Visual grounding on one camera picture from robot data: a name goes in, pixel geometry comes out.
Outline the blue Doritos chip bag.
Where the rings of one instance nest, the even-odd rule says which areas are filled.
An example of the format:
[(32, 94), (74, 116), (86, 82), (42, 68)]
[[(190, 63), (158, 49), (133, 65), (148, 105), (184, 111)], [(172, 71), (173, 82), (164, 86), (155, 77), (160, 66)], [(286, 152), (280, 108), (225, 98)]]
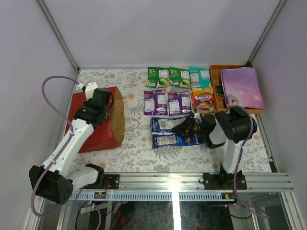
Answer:
[(163, 146), (195, 146), (204, 143), (204, 139), (193, 134), (184, 137), (171, 131), (172, 128), (180, 125), (187, 117), (160, 118), (152, 117), (150, 122), (153, 149)]

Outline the purple Fox's candy packet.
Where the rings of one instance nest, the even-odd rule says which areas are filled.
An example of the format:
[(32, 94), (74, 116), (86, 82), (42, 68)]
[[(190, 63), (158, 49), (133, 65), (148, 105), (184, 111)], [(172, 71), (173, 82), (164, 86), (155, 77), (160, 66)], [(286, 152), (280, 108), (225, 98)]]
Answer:
[(169, 115), (184, 115), (191, 113), (190, 92), (168, 92)]

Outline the red brown paper bag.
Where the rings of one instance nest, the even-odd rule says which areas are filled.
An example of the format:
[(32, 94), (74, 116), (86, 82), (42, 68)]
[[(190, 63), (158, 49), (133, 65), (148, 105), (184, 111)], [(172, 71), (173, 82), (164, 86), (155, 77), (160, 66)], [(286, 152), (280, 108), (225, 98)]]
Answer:
[[(113, 94), (113, 106), (108, 109), (108, 116), (101, 125), (93, 125), (93, 133), (81, 146), (79, 153), (114, 149), (121, 146), (125, 134), (124, 100), (117, 87), (104, 88)], [(83, 118), (85, 93), (73, 94), (68, 119)]]

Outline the Fox's candy bag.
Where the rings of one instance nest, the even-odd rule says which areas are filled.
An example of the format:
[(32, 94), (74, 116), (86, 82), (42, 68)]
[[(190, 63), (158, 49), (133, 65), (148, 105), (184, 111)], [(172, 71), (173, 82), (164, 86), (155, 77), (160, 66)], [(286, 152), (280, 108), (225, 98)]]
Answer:
[(216, 112), (212, 86), (192, 88), (191, 100), (192, 107), (201, 115), (214, 114)]

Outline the green snack packet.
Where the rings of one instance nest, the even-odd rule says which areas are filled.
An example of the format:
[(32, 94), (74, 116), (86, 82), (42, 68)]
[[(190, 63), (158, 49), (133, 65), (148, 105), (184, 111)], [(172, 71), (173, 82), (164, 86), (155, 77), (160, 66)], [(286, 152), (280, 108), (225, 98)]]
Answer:
[(168, 68), (148, 67), (148, 88), (166, 88), (168, 87)]
[(169, 67), (169, 82), (171, 85), (191, 88), (190, 73), (188, 69)]

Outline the teal snack packet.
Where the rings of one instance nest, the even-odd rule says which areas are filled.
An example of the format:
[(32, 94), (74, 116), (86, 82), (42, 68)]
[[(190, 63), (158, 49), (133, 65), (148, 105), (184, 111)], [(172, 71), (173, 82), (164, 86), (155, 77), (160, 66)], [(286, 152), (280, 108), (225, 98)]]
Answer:
[(208, 68), (189, 67), (189, 74), (192, 88), (206, 88), (211, 86)]

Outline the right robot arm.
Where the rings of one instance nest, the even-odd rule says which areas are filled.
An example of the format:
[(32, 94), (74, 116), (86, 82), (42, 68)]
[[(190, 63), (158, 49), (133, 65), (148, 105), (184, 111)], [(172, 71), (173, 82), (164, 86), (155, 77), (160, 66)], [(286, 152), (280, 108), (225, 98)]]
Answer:
[(239, 171), (243, 148), (256, 131), (256, 121), (246, 108), (239, 105), (215, 114), (190, 115), (171, 129), (172, 133), (183, 137), (200, 136), (209, 149), (227, 145), (222, 163), (222, 170), (225, 173), (221, 174), (218, 180), (219, 185), (224, 189), (235, 185), (234, 174)]

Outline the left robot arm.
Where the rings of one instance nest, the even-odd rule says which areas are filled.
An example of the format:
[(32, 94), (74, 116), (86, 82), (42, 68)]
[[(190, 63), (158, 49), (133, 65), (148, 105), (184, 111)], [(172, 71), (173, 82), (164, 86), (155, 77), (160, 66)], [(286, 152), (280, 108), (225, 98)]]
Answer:
[(87, 164), (73, 173), (69, 168), (85, 141), (107, 119), (113, 104), (112, 92), (95, 88), (75, 113), (70, 127), (54, 152), (41, 166), (32, 166), (29, 178), (33, 194), (56, 204), (65, 204), (72, 193), (82, 187), (104, 186), (104, 169)]

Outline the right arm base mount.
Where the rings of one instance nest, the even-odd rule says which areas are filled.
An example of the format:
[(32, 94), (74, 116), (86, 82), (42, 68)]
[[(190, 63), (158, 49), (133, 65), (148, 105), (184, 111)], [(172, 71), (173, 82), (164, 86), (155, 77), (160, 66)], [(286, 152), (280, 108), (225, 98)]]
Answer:
[(247, 183), (242, 171), (238, 171), (236, 176), (234, 173), (227, 173), (222, 167), (219, 173), (203, 173), (203, 182), (205, 190), (233, 190), (234, 183), (237, 190), (247, 190)]

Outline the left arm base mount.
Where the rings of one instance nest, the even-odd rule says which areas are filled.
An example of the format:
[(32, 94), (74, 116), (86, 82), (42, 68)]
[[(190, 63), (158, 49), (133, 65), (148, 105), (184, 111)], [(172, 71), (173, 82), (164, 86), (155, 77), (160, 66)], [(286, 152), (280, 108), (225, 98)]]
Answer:
[(100, 184), (88, 184), (84, 189), (103, 189), (103, 190), (116, 190), (119, 188), (120, 175), (119, 174), (105, 174)]

